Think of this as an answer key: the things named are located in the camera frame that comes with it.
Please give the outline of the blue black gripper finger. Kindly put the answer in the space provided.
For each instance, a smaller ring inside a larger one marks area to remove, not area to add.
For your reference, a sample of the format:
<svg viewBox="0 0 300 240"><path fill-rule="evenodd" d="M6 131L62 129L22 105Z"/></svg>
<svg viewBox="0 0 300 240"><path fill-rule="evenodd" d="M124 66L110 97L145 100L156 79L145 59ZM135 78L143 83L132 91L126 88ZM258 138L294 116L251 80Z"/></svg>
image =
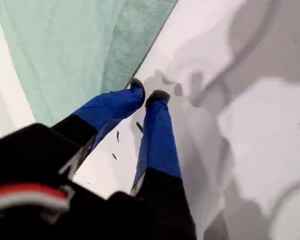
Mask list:
<svg viewBox="0 0 300 240"><path fill-rule="evenodd" d="M143 105L145 97L142 82L131 78L128 89L95 96L52 129L83 148L81 165L109 132Z"/></svg>
<svg viewBox="0 0 300 240"><path fill-rule="evenodd" d="M167 223L193 231L195 224L183 185L169 100L170 95L163 90L155 90L146 100L132 192Z"/></svg>

